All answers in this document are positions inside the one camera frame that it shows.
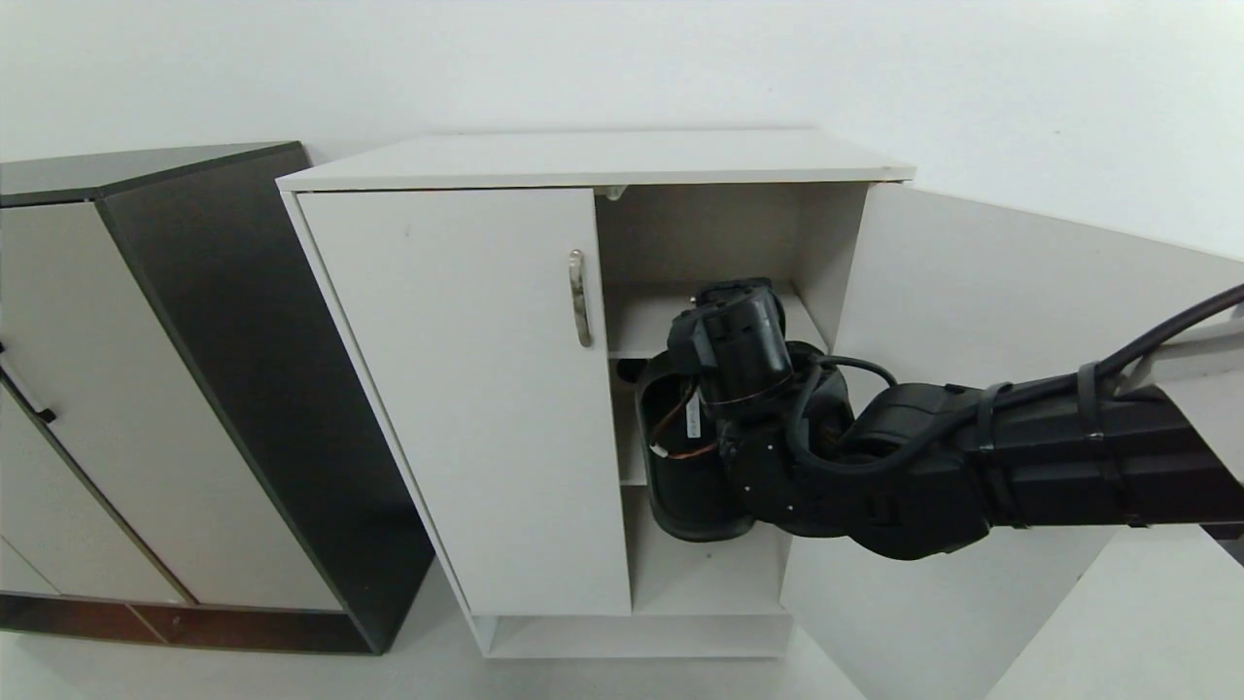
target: white cabinet door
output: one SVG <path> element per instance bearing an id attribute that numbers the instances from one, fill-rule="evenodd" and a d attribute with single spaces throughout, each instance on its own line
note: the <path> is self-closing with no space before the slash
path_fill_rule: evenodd
<path id="1" fill-rule="evenodd" d="M 202 603 L 340 610 L 95 205 L 5 209 L 2 235 L 5 361 L 159 560 Z"/>
<path id="2" fill-rule="evenodd" d="M 299 204 L 471 612 L 627 614 L 591 190 Z"/>
<path id="3" fill-rule="evenodd" d="M 65 596 L 184 603 L 2 388 L 0 536 Z"/>
<path id="4" fill-rule="evenodd" d="M 835 352 L 899 382 L 988 387 L 1074 372 L 1244 280 L 1244 264 L 1117 231 L 875 185 Z M 857 410 L 880 383 L 848 371 Z M 983 698 L 1113 528 L 995 530 L 893 562 L 797 540 L 782 603 L 868 698 Z"/>
<path id="5" fill-rule="evenodd" d="M 56 589 L 9 542 L 0 538 L 0 593 L 56 596 Z"/>

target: wire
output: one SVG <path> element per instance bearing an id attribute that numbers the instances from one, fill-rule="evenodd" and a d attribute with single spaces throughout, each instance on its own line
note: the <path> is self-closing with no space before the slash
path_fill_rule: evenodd
<path id="1" fill-rule="evenodd" d="M 1154 352 L 1154 349 L 1161 347 L 1163 342 L 1171 339 L 1176 334 L 1179 334 L 1210 316 L 1220 313 L 1240 303 L 1244 303 L 1244 283 L 1220 291 L 1209 298 L 1205 298 L 1204 301 L 1171 316 L 1161 323 L 1153 326 L 1136 339 L 1120 347 L 1117 352 L 1098 363 L 1095 372 L 1097 380 L 1102 382 L 1120 374 L 1128 366 Z M 790 418 L 786 421 L 786 445 L 795 456 L 795 461 L 800 465 L 820 469 L 845 479 L 878 479 L 896 474 L 912 464 L 911 460 L 913 458 L 918 456 L 921 453 L 927 450 L 938 440 L 944 439 L 950 433 L 970 424 L 977 417 L 977 407 L 967 407 L 954 414 L 938 419 L 927 430 L 886 458 L 862 465 L 832 463 L 814 455 L 811 450 L 804 446 L 800 435 L 802 430 L 804 413 L 807 410 L 807 403 L 812 397 L 812 390 L 816 389 L 824 369 L 817 363 L 812 368 L 802 390 L 799 393 L 799 398 L 795 400 L 795 407 L 792 408 Z M 994 410 L 1001 412 L 1004 409 L 1014 409 L 1016 407 L 1066 394 L 1069 392 L 1074 392 L 1075 389 L 1075 374 L 1049 378 L 1026 384 L 1000 395 L 994 405 Z"/>
<path id="2" fill-rule="evenodd" d="M 824 356 L 817 358 L 815 363 L 820 367 L 826 366 L 841 366 L 843 368 L 855 368 L 857 371 L 870 372 L 881 379 L 886 380 L 889 387 L 898 387 L 898 380 L 894 375 L 889 374 L 889 371 L 878 366 L 877 363 L 870 363 L 868 361 L 858 361 L 856 358 L 843 358 L 842 356 Z"/>
<path id="3" fill-rule="evenodd" d="M 709 453 L 717 450 L 717 441 L 713 441 L 709 445 L 704 445 L 703 448 L 692 450 L 689 453 L 669 453 L 668 450 L 662 448 L 661 444 L 657 443 L 657 436 L 661 435 L 662 431 L 664 431 L 667 428 L 669 428 L 669 423 L 674 420 L 674 417 L 682 413 L 682 410 L 685 409 L 687 405 L 692 403 L 692 399 L 695 397 L 695 390 L 698 388 L 699 388 L 698 385 L 690 384 L 687 389 L 687 393 L 678 402 L 678 404 L 668 414 L 666 414 L 666 418 L 657 421 L 657 425 L 652 429 L 652 441 L 648 444 L 648 450 L 652 450 L 654 454 L 657 454 L 657 456 L 666 460 L 690 460 L 692 458 L 708 455 Z"/>

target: label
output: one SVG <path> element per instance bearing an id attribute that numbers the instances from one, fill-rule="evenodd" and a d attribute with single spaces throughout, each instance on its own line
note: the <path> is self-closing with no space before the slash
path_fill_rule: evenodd
<path id="1" fill-rule="evenodd" d="M 687 403 L 687 438 L 690 440 L 699 440 L 700 436 L 699 402 L 699 389 L 697 389 L 695 397 Z"/>

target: cabinet base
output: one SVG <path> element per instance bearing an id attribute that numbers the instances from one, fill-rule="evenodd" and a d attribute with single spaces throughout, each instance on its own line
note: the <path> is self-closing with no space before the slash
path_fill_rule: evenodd
<path id="1" fill-rule="evenodd" d="M 0 629 L 198 649 L 379 654 L 345 613 L 178 608 L 0 594 Z"/>

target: cabinet door handle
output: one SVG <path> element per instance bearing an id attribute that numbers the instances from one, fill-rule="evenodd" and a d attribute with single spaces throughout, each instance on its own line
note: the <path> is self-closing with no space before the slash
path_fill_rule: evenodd
<path id="1" fill-rule="evenodd" d="M 570 302 L 575 308 L 575 328 L 578 343 L 592 346 L 592 328 L 587 325 L 587 293 L 583 290 L 583 251 L 570 251 Z"/>
<path id="2" fill-rule="evenodd" d="M 4 353 L 4 342 L 0 342 L 0 353 Z M 17 405 L 21 407 L 22 412 L 39 419 L 44 423 L 44 425 L 49 425 L 56 420 L 56 412 L 52 412 L 51 409 L 44 409 L 42 412 L 35 409 L 35 407 L 30 403 L 30 399 L 26 399 L 26 395 L 22 394 L 21 389 L 17 387 L 17 383 L 14 382 L 12 377 L 6 373 L 2 367 L 0 367 L 0 385 L 7 389 L 9 394 L 12 394 L 12 398 L 17 400 Z"/>

